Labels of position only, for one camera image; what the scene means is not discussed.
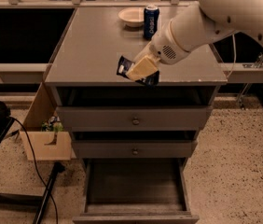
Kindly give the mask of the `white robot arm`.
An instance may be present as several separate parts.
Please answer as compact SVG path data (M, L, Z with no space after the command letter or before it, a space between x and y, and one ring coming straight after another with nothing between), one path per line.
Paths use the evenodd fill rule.
M183 8L152 36L126 73L137 81L175 64L194 49L242 32L263 47L263 0L198 0Z

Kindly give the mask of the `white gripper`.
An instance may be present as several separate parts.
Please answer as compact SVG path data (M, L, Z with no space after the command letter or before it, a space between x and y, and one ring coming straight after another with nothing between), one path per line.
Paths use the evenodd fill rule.
M149 77L159 70L159 62L175 64L189 55L175 41L171 25L165 24L158 30L148 43L134 58L133 65L126 76L133 81Z

